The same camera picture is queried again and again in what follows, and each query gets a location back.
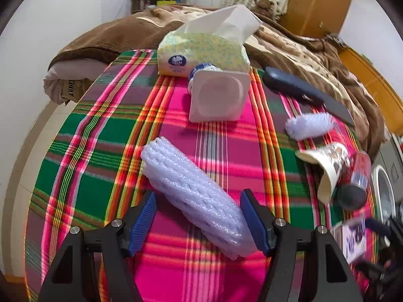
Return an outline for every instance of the patterned blanket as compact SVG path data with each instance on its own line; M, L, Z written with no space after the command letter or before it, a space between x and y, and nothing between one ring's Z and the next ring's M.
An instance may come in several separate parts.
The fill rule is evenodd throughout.
M359 147L343 123L327 135L290 140L285 121L318 112L273 93L251 68L249 99L238 122L192 124L186 79L158 76L155 50L121 54L94 82L69 115L47 152L33 191L25 237L25 269L31 301L71 226L103 227L136 205L150 188L142 175L142 147L167 137L239 202L250 188L277 217L313 229L352 216L376 214L367 204L354 215L316 198L321 177L295 150L338 141ZM232 261L158 194L158 211L142 251L129 262L144 301L255 301L270 260L261 252ZM375 236L367 233L367 258L375 261ZM99 267L102 301L108 289ZM292 296L298 297L298 284Z

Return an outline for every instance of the bottle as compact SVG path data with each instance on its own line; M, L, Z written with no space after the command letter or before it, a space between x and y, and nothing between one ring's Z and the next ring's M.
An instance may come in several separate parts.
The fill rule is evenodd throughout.
M371 160L364 151L350 159L350 167L341 176L337 199L346 211L358 210L367 202L367 187L371 178Z

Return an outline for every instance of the paper cup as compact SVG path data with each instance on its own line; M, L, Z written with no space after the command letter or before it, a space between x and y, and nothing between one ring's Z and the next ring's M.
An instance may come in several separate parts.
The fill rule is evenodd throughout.
M323 204L328 204L332 199L334 189L339 179L341 170L348 152L341 143L332 143L316 150L296 151L295 155L302 161L323 168L323 176L318 187L318 199Z

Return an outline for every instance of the metal screw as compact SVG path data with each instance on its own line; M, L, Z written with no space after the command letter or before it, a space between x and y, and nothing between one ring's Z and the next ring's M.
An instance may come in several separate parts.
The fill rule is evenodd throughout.
M275 224L277 226L283 227L283 226L285 226L287 224L287 222L283 218L277 218L275 220Z
M111 222L112 227L120 227L123 224L121 219L114 219Z
M327 228L325 226L319 226L318 227L318 232L321 234L326 234L327 233Z
M80 231L80 227L78 227L78 226L74 226L74 227L71 227L70 228L70 233L71 234L77 234L78 232Z

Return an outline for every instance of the blue and white label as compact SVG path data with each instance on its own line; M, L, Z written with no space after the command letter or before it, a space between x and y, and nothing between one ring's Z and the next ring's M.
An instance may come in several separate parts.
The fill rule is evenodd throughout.
M168 63L172 66L184 66L186 65L186 58L183 55L174 55L169 58Z

